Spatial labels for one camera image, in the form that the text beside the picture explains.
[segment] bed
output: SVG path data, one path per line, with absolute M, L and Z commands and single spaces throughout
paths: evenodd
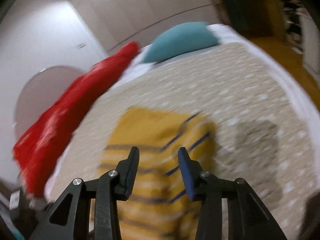
M 228 26 L 208 28 L 220 38 L 219 46 L 156 65 L 141 64 L 148 46 L 141 50 L 76 130 L 47 182 L 48 199 L 55 200 L 76 177 L 97 177 L 103 146 L 129 106 L 191 114 L 201 110 L 220 130 L 213 160 L 217 176 L 245 177 L 288 239 L 297 236 L 305 199 L 319 186 L 319 113 L 265 52 Z M 237 70 L 229 71 L 233 66 Z M 213 76 L 214 82 L 208 79 Z

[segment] pillow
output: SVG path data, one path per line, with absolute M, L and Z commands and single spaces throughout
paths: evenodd
M 218 39 L 207 29 L 206 23 L 183 23 L 160 34 L 153 41 L 143 62 L 160 62 L 217 44 Z
M 44 186 L 73 131 L 95 100 L 118 80 L 138 50 L 138 44 L 130 42 L 77 78 L 17 141 L 13 147 L 14 158 L 28 194 L 43 197 Z

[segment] beige blanket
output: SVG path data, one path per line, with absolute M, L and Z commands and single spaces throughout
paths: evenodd
M 100 97 L 76 131 L 52 199 L 74 178 L 97 178 L 105 142 L 132 105 L 203 111 L 217 124 L 212 172 L 245 178 L 288 239 L 297 236 L 305 199 L 316 189 L 307 127 L 263 63 L 239 43 L 169 63 Z

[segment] red blanket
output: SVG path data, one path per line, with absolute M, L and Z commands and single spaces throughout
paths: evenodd
M 77 78 L 21 136 L 13 153 L 28 194 L 44 196 L 44 186 L 70 142 L 72 132 L 95 100 L 119 79 L 138 50 L 136 42 L 129 42 L 115 55 L 96 64 L 90 72 Z

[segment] white bed sheet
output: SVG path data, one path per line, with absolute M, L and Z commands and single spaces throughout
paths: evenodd
M 265 63 L 268 68 L 269 74 L 278 81 L 279 85 L 286 92 L 293 109 L 297 113 L 298 117 L 304 120 L 308 127 L 308 132 L 313 143 L 315 152 L 315 171 L 317 175 L 317 185 L 320 186 L 320 114 L 310 99 L 309 95 L 303 90 L 303 88 L 297 83 L 297 81 L 271 56 L 269 56 L 265 51 L 254 45 L 249 40 L 245 39 L 239 35 L 234 29 L 223 24 L 209 25 L 208 29 L 213 32 L 220 40 L 221 44 L 239 42 L 243 44 L 247 50 L 253 54 L 255 57 L 259 58 Z M 145 73 L 152 70 L 155 67 L 160 67 L 161 65 L 167 64 L 168 62 L 173 62 L 181 58 L 189 57 L 192 54 L 204 54 L 212 50 L 212 48 L 195 51 L 180 55 L 168 61 L 162 62 L 160 64 L 147 63 L 142 64 L 142 60 L 147 53 L 150 45 L 141 49 L 141 53 L 135 57 L 135 59 L 130 63 L 129 67 L 124 71 L 122 77 L 119 81 L 114 84 L 111 89 L 114 89 L 124 83 L 127 83 Z M 50 193 L 54 185 L 55 179 L 59 173 L 61 163 L 68 152 L 68 148 L 64 151 L 62 156 L 59 158 L 55 171 L 53 175 L 48 180 L 45 186 L 45 197 L 50 199 Z

